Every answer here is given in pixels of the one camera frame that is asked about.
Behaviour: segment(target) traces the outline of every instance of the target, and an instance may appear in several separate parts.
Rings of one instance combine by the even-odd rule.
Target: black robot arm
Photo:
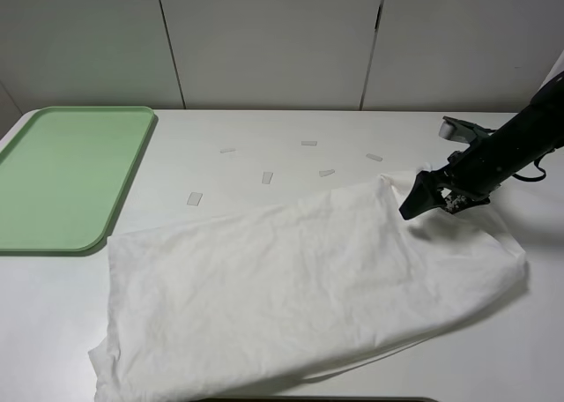
[[[444,117],[439,134],[470,146],[452,153],[445,167],[417,174],[399,208],[406,220],[435,207],[455,213],[487,204],[490,193],[512,175],[528,181],[544,178],[529,179],[516,172],[532,162],[538,167],[543,156],[564,146],[564,71],[499,130]],[[451,190],[446,197],[442,197],[444,189]]]

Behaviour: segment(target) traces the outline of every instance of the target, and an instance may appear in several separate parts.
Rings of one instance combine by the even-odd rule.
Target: plastic tray
[[[0,153],[0,254],[70,252],[105,236],[152,128],[145,107],[52,107]]]

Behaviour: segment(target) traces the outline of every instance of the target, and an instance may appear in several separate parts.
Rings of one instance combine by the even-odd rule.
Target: table surface
[[[25,123],[27,113],[0,149]],[[510,114],[158,110],[114,234],[163,226],[434,168],[463,145],[437,136],[443,115],[499,127]],[[317,146],[302,146],[316,140]],[[223,148],[235,152],[220,153]],[[368,159],[367,153],[383,157]],[[427,397],[440,402],[562,401],[564,151],[548,177],[509,179],[493,205],[527,251],[528,289],[436,339],[317,383],[272,380],[229,393],[266,397]],[[320,177],[319,170],[335,169]],[[274,173],[261,184],[264,171]],[[524,173],[536,175],[527,167]],[[190,192],[203,193],[198,207]],[[106,249],[89,257],[0,257],[0,400],[91,401],[87,351],[106,334]]]

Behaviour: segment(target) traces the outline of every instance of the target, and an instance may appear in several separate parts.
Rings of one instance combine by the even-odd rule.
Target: white towel
[[[378,354],[524,276],[489,207],[404,221],[414,174],[109,239],[98,402],[187,400]]]

